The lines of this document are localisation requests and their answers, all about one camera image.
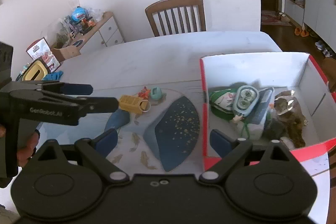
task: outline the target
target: wooden chair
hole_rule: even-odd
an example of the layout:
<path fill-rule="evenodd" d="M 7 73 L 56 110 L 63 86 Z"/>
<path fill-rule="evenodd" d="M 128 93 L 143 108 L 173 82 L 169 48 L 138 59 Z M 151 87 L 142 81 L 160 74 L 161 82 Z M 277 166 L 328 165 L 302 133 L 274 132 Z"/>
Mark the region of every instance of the wooden chair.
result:
<path fill-rule="evenodd" d="M 203 6 L 203 0 L 160 0 L 152 5 L 149 5 L 146 9 L 146 15 L 148 18 L 148 21 L 152 27 L 153 33 L 156 37 L 159 37 L 159 31 L 156 26 L 153 14 L 157 13 L 159 17 L 159 22 L 160 26 L 162 29 L 163 35 L 166 35 L 166 29 L 162 20 L 162 16 L 160 12 L 164 12 L 165 18 L 166 18 L 166 24 L 168 27 L 169 34 L 173 34 L 172 31 L 172 26 L 169 20 L 168 14 L 171 13 L 171 18 L 174 24 L 174 29 L 175 33 L 179 33 L 179 28 L 178 28 L 178 23 L 180 25 L 180 31 L 182 33 L 185 32 L 191 32 L 191 23 L 193 26 L 193 31 L 198 31 L 197 30 L 197 23 L 196 23 L 196 17 L 195 17 L 195 11 L 194 11 L 194 6 L 198 7 L 198 14 L 199 14 L 199 26 L 200 26 L 200 31 L 206 31 L 205 27 L 205 16 L 204 16 L 204 6 Z M 181 13 L 181 7 L 184 8 L 184 15 L 185 15 L 185 22 L 186 22 L 186 29 L 184 27 L 183 23 L 183 18 L 182 18 L 182 13 Z M 191 11 L 191 21 L 189 20 L 189 15 L 188 15 L 188 10 L 187 7 L 190 7 Z M 176 20 L 176 15 L 174 13 L 174 8 L 177 8 L 177 16 L 178 20 Z"/>

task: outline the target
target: yellow toy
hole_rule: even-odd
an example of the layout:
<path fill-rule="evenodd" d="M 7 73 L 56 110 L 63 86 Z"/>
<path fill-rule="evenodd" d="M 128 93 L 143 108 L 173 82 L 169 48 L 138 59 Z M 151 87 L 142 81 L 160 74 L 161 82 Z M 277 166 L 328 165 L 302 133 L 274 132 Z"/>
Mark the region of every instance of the yellow toy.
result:
<path fill-rule="evenodd" d="M 122 95 L 119 100 L 119 107 L 122 110 L 133 112 L 135 114 L 143 114 L 149 111 L 147 105 L 149 102 L 137 96 Z"/>

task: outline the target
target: red and white box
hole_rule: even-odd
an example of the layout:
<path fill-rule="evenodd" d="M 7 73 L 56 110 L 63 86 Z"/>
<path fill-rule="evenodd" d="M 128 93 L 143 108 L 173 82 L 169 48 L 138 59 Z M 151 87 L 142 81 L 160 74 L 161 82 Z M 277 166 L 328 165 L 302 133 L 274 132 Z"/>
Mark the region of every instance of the red and white box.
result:
<path fill-rule="evenodd" d="M 200 67 L 202 89 L 206 95 L 203 105 L 205 170 L 220 160 L 210 145 L 212 129 L 218 129 L 233 139 L 239 138 L 229 122 L 211 112 L 209 89 L 225 88 L 239 82 L 257 89 L 274 87 L 275 95 L 285 90 L 295 90 L 294 96 L 308 121 L 302 132 L 306 147 L 292 150 L 300 162 L 321 156 L 336 145 L 336 94 L 329 92 L 327 78 L 311 55 L 304 52 L 214 55 L 202 58 Z"/>

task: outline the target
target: floor mat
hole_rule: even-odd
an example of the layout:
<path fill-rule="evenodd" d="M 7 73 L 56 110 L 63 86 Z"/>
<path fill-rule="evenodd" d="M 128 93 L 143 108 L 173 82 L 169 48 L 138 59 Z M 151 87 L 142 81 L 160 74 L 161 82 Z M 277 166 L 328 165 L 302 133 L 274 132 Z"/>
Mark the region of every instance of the floor mat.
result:
<path fill-rule="evenodd" d="M 262 25 L 280 25 L 291 26 L 289 22 L 282 22 L 279 20 L 278 13 L 275 11 L 261 11 Z"/>

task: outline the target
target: blue toy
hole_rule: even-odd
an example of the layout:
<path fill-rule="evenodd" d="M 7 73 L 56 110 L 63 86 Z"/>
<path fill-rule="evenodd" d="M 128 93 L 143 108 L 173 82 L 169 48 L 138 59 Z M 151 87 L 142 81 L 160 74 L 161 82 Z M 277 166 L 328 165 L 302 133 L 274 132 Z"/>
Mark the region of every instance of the blue toy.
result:
<path fill-rule="evenodd" d="M 86 10 L 82 7 L 77 7 L 72 13 L 73 21 L 78 23 L 84 18 L 86 18 Z"/>

